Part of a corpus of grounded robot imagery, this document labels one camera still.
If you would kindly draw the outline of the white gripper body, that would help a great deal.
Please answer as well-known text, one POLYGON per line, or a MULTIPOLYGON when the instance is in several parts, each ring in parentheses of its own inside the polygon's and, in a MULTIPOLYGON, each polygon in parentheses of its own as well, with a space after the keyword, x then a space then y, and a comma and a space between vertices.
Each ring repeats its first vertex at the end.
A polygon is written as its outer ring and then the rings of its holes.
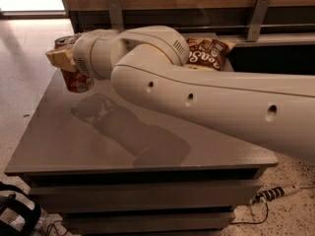
POLYGON ((73 58, 77 68, 96 80, 109 80, 118 61, 117 30, 97 29, 84 33, 75 43, 73 58))

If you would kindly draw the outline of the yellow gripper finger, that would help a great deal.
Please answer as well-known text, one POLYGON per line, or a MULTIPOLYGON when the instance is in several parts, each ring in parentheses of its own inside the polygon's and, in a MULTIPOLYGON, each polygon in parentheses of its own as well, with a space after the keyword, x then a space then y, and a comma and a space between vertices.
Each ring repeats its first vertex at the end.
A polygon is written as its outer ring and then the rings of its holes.
POLYGON ((52 66, 68 72, 76 72, 72 48, 52 49, 45 53, 52 66))

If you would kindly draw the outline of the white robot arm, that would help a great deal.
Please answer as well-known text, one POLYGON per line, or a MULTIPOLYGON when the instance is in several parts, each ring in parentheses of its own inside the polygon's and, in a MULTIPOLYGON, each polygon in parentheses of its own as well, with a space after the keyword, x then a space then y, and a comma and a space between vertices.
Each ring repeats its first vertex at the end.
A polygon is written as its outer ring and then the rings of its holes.
POLYGON ((240 140, 315 161, 315 77, 186 66, 175 29, 97 29, 46 54, 51 65, 108 80, 123 99, 240 140))

